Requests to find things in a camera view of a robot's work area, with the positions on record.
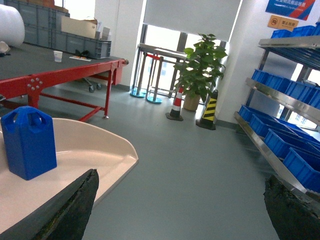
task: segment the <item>blue plastic bin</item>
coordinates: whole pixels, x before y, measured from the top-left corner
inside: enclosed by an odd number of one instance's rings
[[[315,26],[300,26],[295,27],[290,35],[290,37],[305,37],[311,36],[315,30]]]
[[[291,148],[283,164],[306,189],[320,192],[320,156]]]
[[[291,35],[291,32],[286,29],[281,30],[274,30],[272,33],[271,38],[272,39],[279,39],[279,38],[289,38]]]
[[[308,140],[309,142],[315,142],[317,143],[318,141],[311,136],[310,134],[308,134],[307,132],[303,131],[301,128],[292,128],[292,131],[294,131],[298,136],[300,136],[301,138]]]
[[[285,93],[291,80],[282,76],[269,75],[269,78],[266,80],[265,85],[275,89],[281,93]]]
[[[298,127],[297,125],[295,125],[293,123],[287,122],[286,120],[279,119],[279,118],[276,118],[276,120],[279,123],[284,124],[284,125],[286,125],[287,127],[291,128],[291,129],[297,129],[297,130],[301,130],[302,131],[302,129],[300,127]]]
[[[316,109],[320,109],[320,88],[316,87],[315,88],[315,93],[313,94],[309,105],[316,108]]]
[[[266,83],[268,77],[269,77],[269,73],[262,71],[262,70],[259,70],[259,69],[256,69],[252,75],[253,80],[255,80],[259,83],[262,83],[262,84]]]
[[[312,35],[320,35],[320,21],[316,22],[315,25]]]
[[[284,133],[292,133],[292,131],[287,126],[275,120],[269,120],[267,118],[263,118],[254,114],[252,115],[249,125],[257,135],[264,138],[267,136],[269,129]]]
[[[305,104],[309,104],[316,90],[316,87],[312,85],[297,81],[290,81],[290,84],[284,93]]]
[[[274,119],[273,116],[270,116],[262,111],[256,110],[254,108],[245,106],[245,105],[241,105],[241,108],[239,110],[239,115],[246,121],[246,122],[250,122],[252,115],[259,115],[259,116],[263,116],[265,118],[270,118],[270,119]]]
[[[281,159],[284,159],[287,156],[290,148],[306,151],[314,155],[320,155],[320,150],[309,144],[303,138],[275,129],[268,130],[264,143]]]

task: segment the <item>blue banner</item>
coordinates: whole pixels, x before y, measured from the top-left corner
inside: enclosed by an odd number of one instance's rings
[[[307,20],[316,0],[269,0],[266,12]]]

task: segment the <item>black conveyor surface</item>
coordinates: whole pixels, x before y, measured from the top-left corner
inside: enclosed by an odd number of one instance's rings
[[[73,54],[63,53],[62,62],[55,62],[54,50],[23,43],[19,47],[11,47],[11,55],[0,57],[0,80],[22,77],[31,74],[52,72],[61,69],[87,66],[91,64],[111,62],[119,57],[92,59],[82,61],[70,59]]]

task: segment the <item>white cup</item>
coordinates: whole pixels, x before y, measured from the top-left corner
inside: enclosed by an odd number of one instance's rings
[[[62,62],[62,51],[53,51],[53,55],[54,55],[54,61],[57,63],[61,63]]]

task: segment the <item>cardboard box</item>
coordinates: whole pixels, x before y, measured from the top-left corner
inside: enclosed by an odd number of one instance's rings
[[[61,18],[61,31],[82,37],[95,39],[97,25],[85,20],[77,20],[67,16]]]
[[[98,24],[98,20],[97,20],[97,19],[85,20],[85,21],[90,22],[90,23],[93,23],[93,24],[95,24],[95,25]]]
[[[36,4],[42,6],[42,0],[27,0],[30,4]]]
[[[55,0],[42,0],[42,5],[47,8],[55,8]]]
[[[110,32],[110,28],[104,26],[102,30],[101,40],[108,40],[109,32]]]
[[[61,6],[54,6],[54,9],[59,10],[64,13],[69,13],[68,9],[65,9],[64,7],[61,7]]]

